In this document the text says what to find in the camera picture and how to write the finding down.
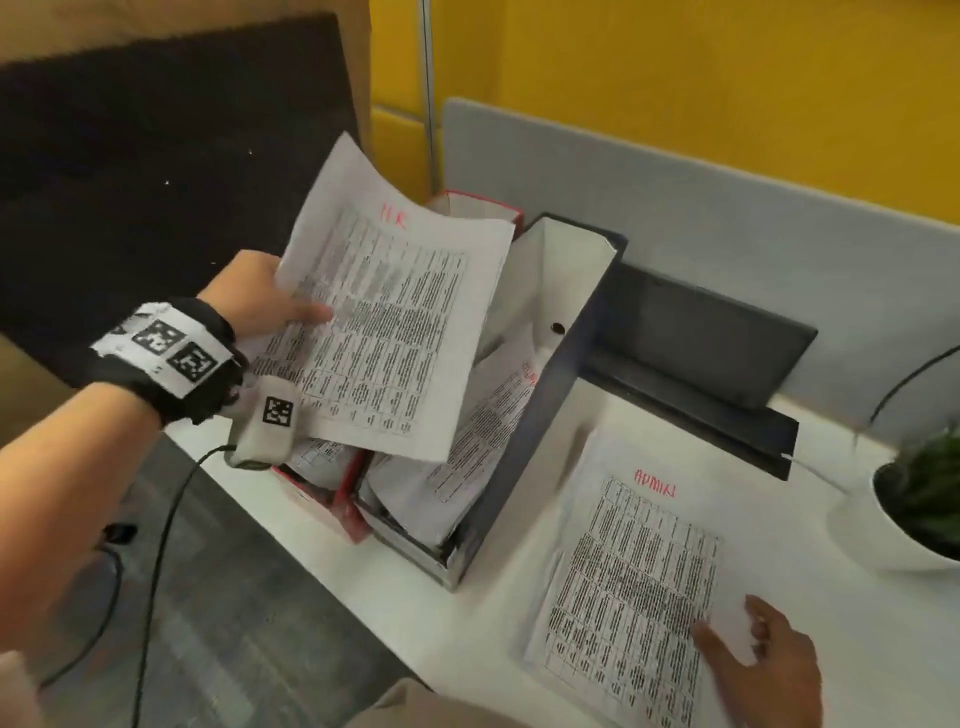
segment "gray floor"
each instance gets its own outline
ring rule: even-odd
[[[163,438],[141,469],[124,506],[141,532],[121,549],[117,615],[93,655],[43,695],[51,726],[129,725],[156,539],[190,464]],[[180,506],[166,558],[144,728],[332,728],[412,674],[203,472]],[[95,629],[110,584],[106,558],[81,575],[33,659],[36,674]]]

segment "white plant pot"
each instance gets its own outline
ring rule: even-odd
[[[871,570],[934,571],[958,569],[960,561],[941,556],[914,541],[887,515],[870,485],[827,515],[833,541],[860,566]]]

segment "wrist strap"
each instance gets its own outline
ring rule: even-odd
[[[100,358],[91,381],[133,392],[164,425],[184,417],[199,424],[243,381],[248,362],[233,340],[230,324],[202,301],[144,303],[93,345]]]

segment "potted plant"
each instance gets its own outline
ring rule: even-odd
[[[828,515],[833,540],[876,570],[960,567],[960,433],[951,427],[905,448],[871,487]]]

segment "black cable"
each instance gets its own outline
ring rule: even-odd
[[[49,688],[51,685],[60,680],[63,675],[79,665],[84,658],[93,651],[93,648],[97,646],[97,642],[100,641],[100,638],[103,637],[104,633],[107,631],[110,620],[113,619],[113,613],[116,612],[117,602],[120,601],[120,586],[123,584],[123,561],[120,559],[120,554],[118,554],[112,548],[107,546],[97,546],[97,550],[105,553],[109,560],[113,562],[113,592],[110,594],[107,612],[104,614],[104,618],[100,622],[100,626],[97,628],[97,631],[93,633],[93,637],[87,641],[87,643],[84,645],[84,648],[80,650],[77,656],[59,670],[51,673],[40,681],[41,690]]]
[[[160,570],[163,568],[163,554],[167,549],[167,539],[170,536],[170,527],[174,523],[174,516],[177,515],[177,509],[180,507],[180,501],[183,500],[183,494],[186,493],[186,487],[190,484],[193,476],[197,474],[200,466],[208,457],[217,452],[228,452],[235,450],[234,445],[221,445],[212,449],[202,458],[200,458],[190,472],[183,479],[183,483],[174,494],[173,502],[170,503],[170,510],[167,511],[167,520],[160,532],[160,543],[156,547],[156,560],[154,561],[154,573],[150,578],[150,595],[147,597],[147,614],[143,619],[143,642],[140,645],[140,664],[136,673],[136,693],[133,696],[133,715],[131,718],[131,728],[137,728],[140,725],[140,708],[143,704],[143,682],[147,676],[147,653],[150,650],[150,626],[154,621],[154,604],[156,602],[156,588],[160,583]]]
[[[943,352],[943,353],[940,354],[939,356],[934,356],[932,359],[930,359],[929,361],[926,361],[925,363],[921,364],[919,367],[917,367],[915,370],[913,370],[910,374],[908,374],[908,375],[905,376],[903,379],[901,379],[899,382],[897,382],[897,384],[894,386],[894,388],[891,389],[889,392],[887,392],[887,393],[883,396],[883,399],[880,400],[880,404],[878,404],[878,405],[876,406],[876,408],[874,409],[874,414],[872,414],[872,415],[870,416],[870,420],[867,422],[867,429],[870,429],[870,427],[873,426],[874,421],[876,420],[877,415],[880,414],[880,410],[882,410],[885,406],[887,406],[887,402],[889,402],[890,400],[892,400],[892,399],[894,398],[894,396],[897,394],[897,392],[899,392],[901,389],[903,389],[903,387],[905,387],[905,386],[906,386],[907,384],[909,384],[911,381],[913,381],[914,379],[916,379],[918,376],[920,376],[921,374],[923,374],[927,369],[929,369],[930,367],[932,367],[934,364],[940,363],[941,361],[943,361],[943,360],[946,359],[947,357],[953,356],[953,355],[956,354],[957,352],[960,352],[960,345],[955,346],[955,347],[950,347],[949,349],[947,349],[945,352]]]

